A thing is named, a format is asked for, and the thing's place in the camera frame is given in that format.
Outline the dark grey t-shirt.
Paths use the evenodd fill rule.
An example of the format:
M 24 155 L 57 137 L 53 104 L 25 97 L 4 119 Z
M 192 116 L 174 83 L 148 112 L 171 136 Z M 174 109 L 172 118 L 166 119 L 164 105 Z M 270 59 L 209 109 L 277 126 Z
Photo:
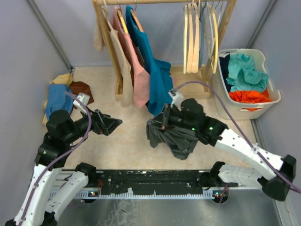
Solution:
M 146 135 L 152 148 L 164 143 L 169 147 L 174 157 L 180 160 L 186 160 L 198 143 L 193 131 L 179 127 L 161 130 L 155 126 L 154 119 L 147 121 Z

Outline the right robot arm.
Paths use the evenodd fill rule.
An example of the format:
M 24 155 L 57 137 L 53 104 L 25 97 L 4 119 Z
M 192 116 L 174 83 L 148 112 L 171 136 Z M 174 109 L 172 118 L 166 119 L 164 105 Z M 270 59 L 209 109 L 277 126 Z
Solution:
M 293 156 L 288 154 L 282 157 L 248 142 L 225 123 L 207 116 L 203 106 L 195 99 L 182 101 L 180 107 L 166 104 L 159 118 L 160 129 L 187 129 L 199 142 L 229 152 L 249 165 L 240 167 L 217 163 L 215 171 L 210 174 L 213 185 L 237 183 L 260 188 L 270 198 L 282 202 L 292 190 L 296 175 L 296 159 Z

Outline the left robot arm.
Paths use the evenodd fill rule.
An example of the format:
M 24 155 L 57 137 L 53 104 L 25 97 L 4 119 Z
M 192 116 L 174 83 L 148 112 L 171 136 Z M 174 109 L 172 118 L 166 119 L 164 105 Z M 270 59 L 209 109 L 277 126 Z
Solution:
M 88 163 L 77 165 L 55 196 L 50 193 L 62 172 L 67 158 L 84 142 L 89 132 L 110 135 L 122 124 L 121 119 L 112 118 L 99 110 L 83 113 L 73 121 L 66 110 L 57 110 L 47 122 L 48 132 L 38 148 L 31 183 L 18 214 L 5 224 L 7 226 L 55 226 L 75 195 L 85 186 L 92 187 L 98 181 L 96 167 Z

